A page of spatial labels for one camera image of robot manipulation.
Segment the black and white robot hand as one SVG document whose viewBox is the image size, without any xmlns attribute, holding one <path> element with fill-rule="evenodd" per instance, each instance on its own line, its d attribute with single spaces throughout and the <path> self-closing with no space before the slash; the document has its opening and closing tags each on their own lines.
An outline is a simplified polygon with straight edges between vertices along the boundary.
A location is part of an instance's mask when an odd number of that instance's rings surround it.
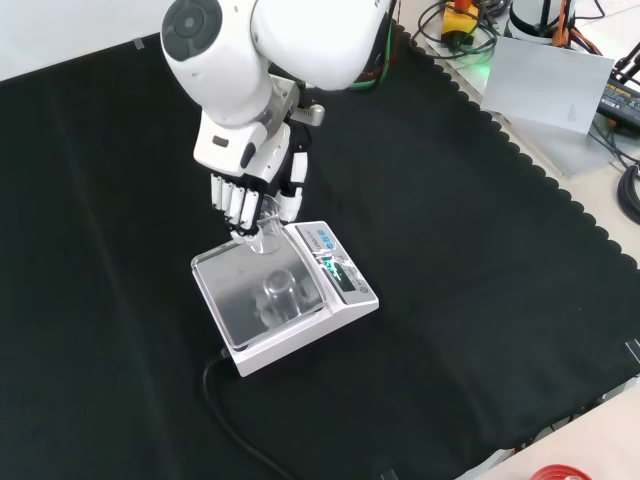
<svg viewBox="0 0 640 480">
<path fill-rule="evenodd" d="M 223 214 L 234 240 L 259 235 L 260 212 L 268 196 L 275 198 L 281 221 L 297 218 L 310 142 L 308 127 L 297 122 L 284 122 L 269 136 L 257 122 L 225 129 L 201 116 L 193 156 L 211 171 L 211 203 Z"/>
</svg>

